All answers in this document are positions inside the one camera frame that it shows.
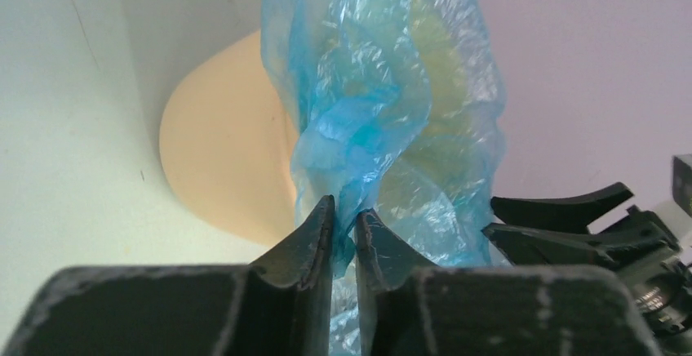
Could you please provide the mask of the blue plastic trash bag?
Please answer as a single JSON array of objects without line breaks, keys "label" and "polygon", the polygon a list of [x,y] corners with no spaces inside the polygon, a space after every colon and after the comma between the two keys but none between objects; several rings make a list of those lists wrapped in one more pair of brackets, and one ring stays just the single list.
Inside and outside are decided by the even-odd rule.
[{"label": "blue plastic trash bag", "polygon": [[261,15],[264,68],[298,132],[296,222],[335,199],[327,352],[358,355],[360,211],[436,264],[491,263],[505,90],[477,0],[262,0]]}]

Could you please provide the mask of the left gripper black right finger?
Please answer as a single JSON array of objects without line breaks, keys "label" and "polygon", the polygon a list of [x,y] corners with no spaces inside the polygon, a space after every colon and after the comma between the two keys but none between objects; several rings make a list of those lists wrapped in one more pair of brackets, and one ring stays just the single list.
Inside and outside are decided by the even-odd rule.
[{"label": "left gripper black right finger", "polygon": [[356,219],[364,355],[658,355],[626,287],[595,266],[441,267],[375,211]]}]

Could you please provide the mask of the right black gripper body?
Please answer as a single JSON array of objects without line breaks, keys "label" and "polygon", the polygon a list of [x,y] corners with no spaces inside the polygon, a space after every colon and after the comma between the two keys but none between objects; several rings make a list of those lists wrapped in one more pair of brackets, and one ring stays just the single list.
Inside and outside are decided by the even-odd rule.
[{"label": "right black gripper body", "polygon": [[609,249],[617,263],[613,271],[629,287],[690,286],[690,215],[678,206],[630,206],[599,235],[614,242]]}]

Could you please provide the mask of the yellow cartoon trash bin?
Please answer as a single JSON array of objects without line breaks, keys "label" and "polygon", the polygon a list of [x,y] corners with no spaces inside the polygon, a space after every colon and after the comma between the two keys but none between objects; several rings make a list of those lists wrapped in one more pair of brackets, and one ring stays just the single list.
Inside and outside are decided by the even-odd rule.
[{"label": "yellow cartoon trash bin", "polygon": [[254,32],[190,72],[162,114],[158,146],[175,196],[208,224],[271,247],[294,228],[297,132]]}]

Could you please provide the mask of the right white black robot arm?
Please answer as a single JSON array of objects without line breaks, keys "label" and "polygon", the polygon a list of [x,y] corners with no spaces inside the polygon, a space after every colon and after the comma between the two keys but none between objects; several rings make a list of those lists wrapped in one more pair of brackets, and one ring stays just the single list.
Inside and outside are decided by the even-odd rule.
[{"label": "right white black robot arm", "polygon": [[588,226],[632,198],[616,182],[568,198],[493,197],[482,233],[512,265],[595,265],[615,273],[666,355],[691,353],[691,262],[653,211],[628,207],[600,233]]}]

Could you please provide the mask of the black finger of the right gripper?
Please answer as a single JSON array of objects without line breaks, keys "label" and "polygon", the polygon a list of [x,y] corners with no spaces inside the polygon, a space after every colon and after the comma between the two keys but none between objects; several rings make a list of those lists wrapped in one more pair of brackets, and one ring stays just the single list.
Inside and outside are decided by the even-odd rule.
[{"label": "black finger of the right gripper", "polygon": [[647,228],[586,235],[492,223],[482,233],[513,265],[624,267],[665,245]]},{"label": "black finger of the right gripper", "polygon": [[568,234],[586,234],[588,226],[634,193],[622,182],[568,198],[493,197],[493,213],[506,225]]}]

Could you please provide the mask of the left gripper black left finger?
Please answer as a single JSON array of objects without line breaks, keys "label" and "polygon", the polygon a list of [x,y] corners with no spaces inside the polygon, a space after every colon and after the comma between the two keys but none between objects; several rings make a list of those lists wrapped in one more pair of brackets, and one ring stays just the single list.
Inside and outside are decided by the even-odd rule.
[{"label": "left gripper black left finger", "polygon": [[84,266],[37,292],[7,355],[326,355],[335,200],[247,265]]}]

